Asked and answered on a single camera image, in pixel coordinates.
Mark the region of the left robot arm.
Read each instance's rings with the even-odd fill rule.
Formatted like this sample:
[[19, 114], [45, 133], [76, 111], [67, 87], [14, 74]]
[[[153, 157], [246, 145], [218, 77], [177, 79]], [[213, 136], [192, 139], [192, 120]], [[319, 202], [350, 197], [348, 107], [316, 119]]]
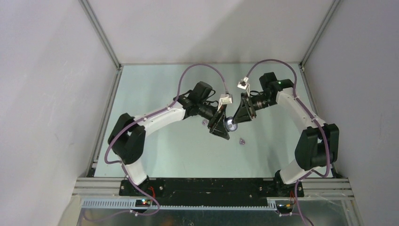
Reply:
[[205, 82], [198, 82], [194, 89], [178, 94], [167, 107], [146, 114], [140, 118], [122, 114], [109, 138], [108, 144], [118, 156], [126, 176], [131, 180], [130, 189], [137, 196], [147, 194], [148, 178], [141, 162], [146, 138], [155, 131], [177, 121], [192, 116], [200, 116], [208, 121], [210, 134], [229, 140], [228, 126], [225, 124], [226, 108], [232, 103], [232, 95], [222, 94], [212, 105], [209, 98], [215, 93], [214, 89]]

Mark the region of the purple earbud charging case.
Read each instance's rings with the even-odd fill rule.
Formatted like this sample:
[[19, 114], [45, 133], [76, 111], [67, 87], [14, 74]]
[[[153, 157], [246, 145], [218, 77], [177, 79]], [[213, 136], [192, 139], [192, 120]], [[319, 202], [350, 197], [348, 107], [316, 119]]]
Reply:
[[233, 117], [227, 117], [224, 121], [225, 126], [229, 132], [234, 132], [238, 129], [238, 125], [233, 123]]

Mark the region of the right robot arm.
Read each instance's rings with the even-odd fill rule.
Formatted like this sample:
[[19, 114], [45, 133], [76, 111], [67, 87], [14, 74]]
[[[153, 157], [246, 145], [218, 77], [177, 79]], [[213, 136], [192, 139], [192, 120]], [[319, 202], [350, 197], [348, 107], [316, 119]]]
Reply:
[[324, 167], [329, 175], [331, 164], [337, 160], [339, 128], [328, 124], [306, 107], [296, 94], [295, 84], [290, 79], [278, 80], [274, 73], [265, 73], [259, 79], [262, 91], [250, 90], [248, 77], [238, 82], [237, 87], [245, 90], [240, 105], [232, 118], [234, 124], [249, 122], [256, 118], [257, 111], [278, 105], [287, 111], [296, 125], [300, 137], [296, 145], [295, 158], [286, 167], [276, 172], [274, 192], [285, 197], [292, 192], [292, 184], [318, 173]]

